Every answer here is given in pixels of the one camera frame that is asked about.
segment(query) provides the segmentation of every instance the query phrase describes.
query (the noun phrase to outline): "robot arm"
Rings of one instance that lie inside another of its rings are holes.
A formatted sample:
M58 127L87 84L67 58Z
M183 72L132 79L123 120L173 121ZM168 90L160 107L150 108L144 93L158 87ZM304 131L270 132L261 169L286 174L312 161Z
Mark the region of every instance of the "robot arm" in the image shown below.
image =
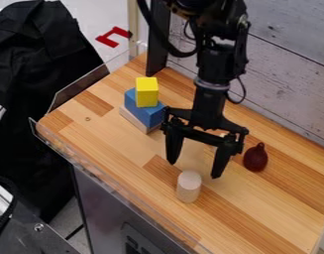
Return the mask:
M143 15L155 35L172 55L186 58L197 54L198 77L192 109L168 107L165 110L162 129L166 135L166 154L171 164L180 155L184 138L218 147L211 176L221 177L231 156L243 152L248 129L225 118L226 99L234 103L228 91L233 79L240 80L245 73L247 37L251 24L243 0L162 0L175 14L187 20L194 35L196 48L183 53L168 42L154 22L145 0L137 0ZM223 44L229 40L232 44ZM204 131L221 129L229 133L224 137Z

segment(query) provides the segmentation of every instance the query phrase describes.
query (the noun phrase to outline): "dark red sphere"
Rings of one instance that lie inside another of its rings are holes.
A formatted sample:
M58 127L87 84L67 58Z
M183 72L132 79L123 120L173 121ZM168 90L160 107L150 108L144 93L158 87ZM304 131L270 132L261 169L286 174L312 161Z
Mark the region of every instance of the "dark red sphere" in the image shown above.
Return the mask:
M265 150L265 144L260 143L257 147L250 148L244 156L244 166L249 171L262 171L268 164L268 154Z

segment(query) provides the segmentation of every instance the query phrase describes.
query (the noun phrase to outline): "metal frame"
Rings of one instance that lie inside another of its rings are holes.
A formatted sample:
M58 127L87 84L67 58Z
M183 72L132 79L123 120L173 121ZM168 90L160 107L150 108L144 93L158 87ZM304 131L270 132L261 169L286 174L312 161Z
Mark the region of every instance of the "metal frame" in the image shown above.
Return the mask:
M163 1L152 1L151 11L157 25L168 38L170 11ZM150 28L147 61L147 76L152 76L166 67L168 51L164 49Z

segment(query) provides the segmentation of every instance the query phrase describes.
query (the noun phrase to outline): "black cable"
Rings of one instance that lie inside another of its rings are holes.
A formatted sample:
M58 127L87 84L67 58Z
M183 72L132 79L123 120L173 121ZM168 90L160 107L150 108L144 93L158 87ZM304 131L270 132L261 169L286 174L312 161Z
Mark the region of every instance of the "black cable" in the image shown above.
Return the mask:
M195 55L198 52L198 47L196 45L195 49L191 52L181 52L173 44L168 41L168 38L163 34L157 23L155 22L151 11L149 10L146 0L137 0L138 6L141 9L141 12L150 26L151 30L160 41L162 46L168 50L168 52L176 58L188 58Z
M246 96L247 96L247 89L245 88L245 85L243 84L242 80L241 80L239 77L237 77L237 80L240 82L244 94L243 94L241 100L234 100L234 99L232 99L232 98L230 97L230 94L227 92L227 93L226 93L226 96L227 96L228 100L229 100L230 102L232 102L233 104L241 104L241 103L245 100L245 98L246 98Z
M17 205L18 198L19 198L19 192L18 192L18 188L16 187L16 185L8 179L0 177L0 184L4 185L7 189L7 191L9 191L11 193L11 195L13 196L12 201L9 204L9 207L0 216L0 233L1 233L4 226L9 221L10 216L12 215L13 211L15 210L15 207Z
M187 20L186 23L185 23L185 26L184 26L184 29L183 29L183 34L188 40L195 41L194 37L192 38L187 34L188 23L189 23L189 20Z
M75 228L72 232L70 232L66 237L65 240L68 241L69 239L71 239L74 235L76 235L81 229L84 228L84 225L81 224L80 226L78 226L77 228Z

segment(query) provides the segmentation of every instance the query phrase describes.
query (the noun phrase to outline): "wooden tabletop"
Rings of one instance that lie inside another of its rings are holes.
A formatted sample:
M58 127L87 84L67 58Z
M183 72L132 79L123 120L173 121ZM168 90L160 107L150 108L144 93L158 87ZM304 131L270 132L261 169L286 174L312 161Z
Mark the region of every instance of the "wooden tabletop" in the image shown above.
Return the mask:
M190 140L171 166L162 131L145 135L119 115L124 92L144 76L145 65L146 56L140 56L108 75L44 117L38 131L67 156L82 157L75 160L200 253L205 248L213 253L312 252L324 230L324 149L227 103L227 118L251 130L245 151L266 144L267 168L251 173L238 155L213 181L214 148ZM170 68L156 77L164 104L191 107L192 80ZM193 204L175 196L183 170L198 171L204 179Z

